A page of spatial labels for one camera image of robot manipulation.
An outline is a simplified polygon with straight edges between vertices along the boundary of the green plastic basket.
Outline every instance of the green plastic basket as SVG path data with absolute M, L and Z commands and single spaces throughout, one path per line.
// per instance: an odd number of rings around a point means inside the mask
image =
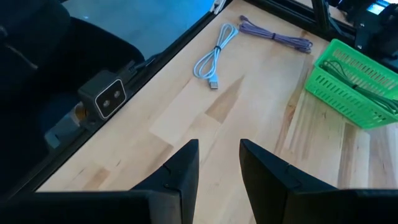
M 334 39 L 315 62 L 305 89 L 352 120 L 361 128 L 376 128 L 398 121 L 398 115 L 345 85 L 320 68 L 324 60 L 337 60 L 349 79 L 378 95 L 398 99 L 398 75 L 350 46 Z

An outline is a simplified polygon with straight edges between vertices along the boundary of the lavender cable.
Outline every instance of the lavender cable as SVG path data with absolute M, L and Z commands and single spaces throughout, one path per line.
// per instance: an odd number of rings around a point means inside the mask
M 240 16 L 239 18 L 242 21 L 242 23 L 239 25 L 239 31 L 245 34 L 251 34 L 266 39 L 272 39 L 281 44 L 291 46 L 294 49 L 304 53 L 311 52 L 312 42 L 309 41 L 308 39 L 299 38 L 299 37 L 288 37 L 285 35 L 269 32 L 266 29 L 254 25 L 252 22 L 249 21 L 249 19 L 246 16 Z

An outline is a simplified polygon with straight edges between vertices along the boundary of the green basket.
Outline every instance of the green basket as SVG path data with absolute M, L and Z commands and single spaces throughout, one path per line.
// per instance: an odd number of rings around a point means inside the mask
M 305 89 L 361 128 L 376 128 L 398 121 L 398 115 L 386 111 L 320 68 L 320 64 L 324 60 L 339 61 L 345 74 L 353 83 L 373 93 L 395 100 L 398 99 L 397 74 L 334 39 L 315 62 Z

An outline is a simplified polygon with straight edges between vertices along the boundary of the usb connector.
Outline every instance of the usb connector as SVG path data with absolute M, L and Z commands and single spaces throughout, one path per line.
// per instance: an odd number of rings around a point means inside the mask
M 209 82 L 209 86 L 212 90 L 217 90 L 218 89 L 218 77 L 217 74 L 212 75 L 209 79 L 207 79 Z

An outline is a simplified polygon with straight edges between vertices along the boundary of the wood grain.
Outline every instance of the wood grain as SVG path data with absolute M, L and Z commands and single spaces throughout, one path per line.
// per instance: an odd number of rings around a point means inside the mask
M 253 23 L 313 42 L 303 54 L 238 34 L 218 62 L 220 89 L 193 77 L 225 22 Z M 198 138 L 195 223 L 255 223 L 239 167 L 248 138 L 340 188 L 396 188 L 397 125 L 364 131 L 306 92 L 328 42 L 244 1 L 233 1 L 72 156 L 39 191 L 127 190 Z

